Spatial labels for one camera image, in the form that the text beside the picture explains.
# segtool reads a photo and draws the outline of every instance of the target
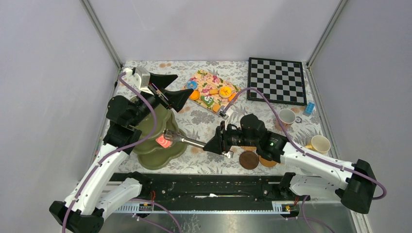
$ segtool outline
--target yellow cup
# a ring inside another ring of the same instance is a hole
[[[326,154],[330,150],[330,142],[326,137],[322,135],[316,135],[309,141],[305,148],[319,152],[321,154]]]

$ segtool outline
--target metal tool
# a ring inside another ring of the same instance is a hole
[[[184,135],[181,135],[179,132],[173,131],[173,130],[168,130],[166,129],[163,133],[163,136],[166,140],[172,141],[172,142],[183,142],[188,145],[203,149],[203,147],[206,145],[206,143],[197,141],[191,138],[188,138]],[[229,152],[222,152],[223,156],[226,156],[227,158],[231,159],[233,158],[233,151]]]

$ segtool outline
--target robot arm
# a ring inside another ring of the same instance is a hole
[[[125,72],[153,108],[161,104],[166,109],[173,108],[179,112],[193,92],[192,89],[175,92],[165,90],[177,75],[152,74],[141,67],[127,68]],[[106,118],[110,120],[110,127],[95,162],[72,193],[64,201],[54,201],[49,208],[60,225],[63,225],[65,214],[69,213],[66,228],[75,233],[98,232],[104,219],[125,202],[139,195],[145,197],[149,194],[148,179],[144,175],[134,174],[101,197],[103,188],[133,148],[114,153],[104,161],[103,157],[116,148],[137,142],[141,131],[134,126],[150,113],[143,101],[131,102],[123,96],[113,97],[107,109]]]
[[[167,140],[188,142],[187,139],[182,140],[181,137],[181,135],[179,137],[174,135],[173,132],[165,132]],[[369,212],[375,184],[349,171],[325,164],[298,151],[286,137],[268,131],[265,124],[254,114],[243,116],[240,120],[240,127],[232,124],[225,125],[225,122],[222,121],[220,126],[216,128],[214,137],[202,145],[204,151],[216,154],[228,153],[232,146],[256,147],[257,154],[266,160],[293,165],[319,176],[285,174],[279,185],[279,189],[285,197],[310,195],[318,199],[340,199],[344,206],[355,212],[362,214]],[[358,160],[356,164],[353,164],[329,158],[302,146],[300,146],[300,149],[315,157],[375,178],[370,165],[363,160]]]

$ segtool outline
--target metal floor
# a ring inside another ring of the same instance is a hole
[[[339,204],[305,204],[307,217],[328,224],[336,233],[355,233],[349,210]],[[259,214],[185,214],[175,215],[185,233],[306,233],[311,232],[303,219],[285,221],[280,215]],[[163,227],[178,232],[168,214],[151,214],[146,218]],[[330,232],[318,223],[312,223],[317,233]],[[112,214],[103,225],[101,233],[163,233],[164,231],[130,214]]]

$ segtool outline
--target blue block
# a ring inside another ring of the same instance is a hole
[[[315,108],[315,104],[312,102],[309,102],[305,109],[305,113],[312,114],[314,108]]]

